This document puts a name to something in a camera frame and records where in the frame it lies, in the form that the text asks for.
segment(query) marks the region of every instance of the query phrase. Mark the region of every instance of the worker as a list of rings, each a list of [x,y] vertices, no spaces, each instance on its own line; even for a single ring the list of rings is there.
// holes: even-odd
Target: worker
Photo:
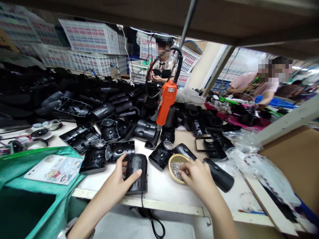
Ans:
[[[170,36],[156,36],[156,45],[158,47],[159,60],[153,65],[153,74],[151,80],[156,82],[168,81],[170,77],[174,80],[177,64],[174,67],[174,59],[170,57],[170,49],[173,45],[173,38]]]
[[[123,170],[122,167],[127,164],[127,162],[123,162],[125,157],[126,154],[117,160],[115,170],[82,212],[67,235],[67,239],[90,238],[101,218],[121,201],[130,186],[141,176],[142,170],[139,169],[126,181],[123,181],[125,169]],[[213,223],[214,238],[238,239],[232,214],[213,181],[208,164],[203,164],[199,159],[190,160],[180,169],[183,180],[209,211]],[[122,238],[120,231],[117,238]]]
[[[297,96],[302,91],[301,85],[302,85],[302,80],[296,80],[292,82],[290,85],[288,84],[283,85],[277,90],[277,92],[275,93],[275,96],[279,96],[283,98]]]
[[[268,60],[267,64],[260,64],[257,72],[248,72],[233,80],[227,91],[228,95],[234,94],[242,100],[255,100],[258,95],[263,99],[257,104],[265,107],[273,99],[280,81],[288,81],[291,60],[277,57]]]

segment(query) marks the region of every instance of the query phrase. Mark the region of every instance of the pink shirt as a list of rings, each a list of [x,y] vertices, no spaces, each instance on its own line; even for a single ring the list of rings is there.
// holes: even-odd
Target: pink shirt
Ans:
[[[234,89],[245,88],[249,86],[257,77],[257,72],[245,73],[234,79],[229,85]],[[278,78],[270,78],[269,82],[262,82],[257,88],[252,90],[249,95],[256,98],[258,95],[263,95],[266,92],[276,92],[279,86]]]

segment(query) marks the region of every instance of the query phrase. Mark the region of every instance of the green bag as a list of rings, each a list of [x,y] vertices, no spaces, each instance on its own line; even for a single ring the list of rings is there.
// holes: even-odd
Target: green bag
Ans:
[[[50,154],[81,158],[71,147],[29,150],[0,158],[1,216],[5,218],[0,238],[55,239],[71,217],[79,216],[86,207],[87,201],[71,199],[85,175],[78,174],[69,185],[23,178]]]

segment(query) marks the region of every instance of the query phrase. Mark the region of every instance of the white table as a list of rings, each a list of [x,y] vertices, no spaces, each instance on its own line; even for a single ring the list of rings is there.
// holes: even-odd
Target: white table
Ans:
[[[75,123],[63,122],[63,127],[61,129],[52,131],[53,136],[49,140],[49,147],[67,146],[66,143],[59,138],[59,135],[66,133],[75,127]],[[15,137],[24,135],[24,132],[25,130],[2,134],[1,136],[3,138]],[[145,142],[137,139],[134,139],[134,141],[135,153],[144,154],[146,157],[152,153],[152,150],[146,149],[144,147]],[[205,153],[198,153],[195,150],[195,138],[191,132],[186,130],[176,130],[174,146],[180,143],[184,143],[196,155],[196,157],[201,160],[207,156]],[[86,176],[74,190],[72,196],[92,199],[105,180],[113,172],[114,168],[115,164],[108,164],[104,172]],[[224,169],[232,176],[235,176],[234,186],[229,192],[224,193],[220,190],[223,198],[232,212],[234,220],[273,227],[273,223],[266,215],[238,211],[243,209],[242,205],[254,204],[255,206],[258,206],[259,204],[256,198],[253,196],[243,176],[239,172],[233,170],[231,167],[224,167]],[[141,196],[139,195],[124,197],[120,203],[130,206],[142,206]],[[171,178],[168,167],[161,172],[157,170],[150,162],[148,163],[148,192],[143,195],[143,204],[144,207],[151,209],[209,217],[208,211],[192,192],[192,190],[188,186],[176,183]],[[305,231],[300,224],[295,223],[294,225],[297,231]]]

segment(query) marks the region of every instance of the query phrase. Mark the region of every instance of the cartoon packaging card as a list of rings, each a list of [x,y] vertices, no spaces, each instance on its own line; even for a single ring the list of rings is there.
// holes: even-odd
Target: cartoon packaging card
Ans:
[[[25,179],[68,185],[79,173],[83,159],[48,155],[24,175]]]

